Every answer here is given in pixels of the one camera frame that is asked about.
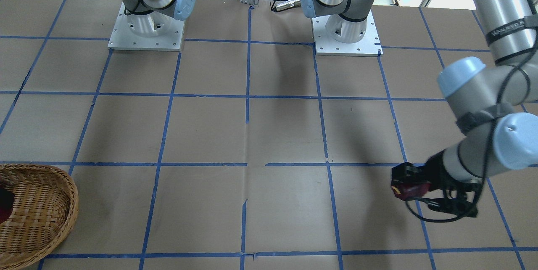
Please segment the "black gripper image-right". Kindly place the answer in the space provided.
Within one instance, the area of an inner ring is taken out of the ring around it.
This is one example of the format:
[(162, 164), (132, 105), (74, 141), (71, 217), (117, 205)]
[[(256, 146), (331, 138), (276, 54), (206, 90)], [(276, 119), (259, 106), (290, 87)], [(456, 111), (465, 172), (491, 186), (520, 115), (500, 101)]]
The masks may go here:
[(479, 194), (478, 180), (469, 183), (452, 178), (443, 164), (443, 152), (430, 157), (422, 167), (404, 162), (391, 169), (391, 184), (423, 184), (425, 178), (430, 183), (430, 191), (442, 191), (440, 199), (425, 197), (408, 197), (406, 205), (411, 202), (425, 203), (435, 212), (453, 214), (457, 218), (472, 217), (478, 215), (477, 203), (468, 201), (468, 193)]

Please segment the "silver robot arm image-right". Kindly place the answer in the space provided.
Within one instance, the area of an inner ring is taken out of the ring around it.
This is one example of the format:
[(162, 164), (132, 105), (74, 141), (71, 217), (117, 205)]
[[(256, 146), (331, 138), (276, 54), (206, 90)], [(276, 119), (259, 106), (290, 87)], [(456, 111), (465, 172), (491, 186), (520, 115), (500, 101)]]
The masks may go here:
[(537, 100), (537, 11), (532, 0), (473, 0), (495, 66), (465, 57), (437, 78), (465, 136), (416, 167), (392, 168), (394, 195), (420, 201), (454, 222), (476, 217), (486, 178), (537, 163), (537, 116), (514, 107)]

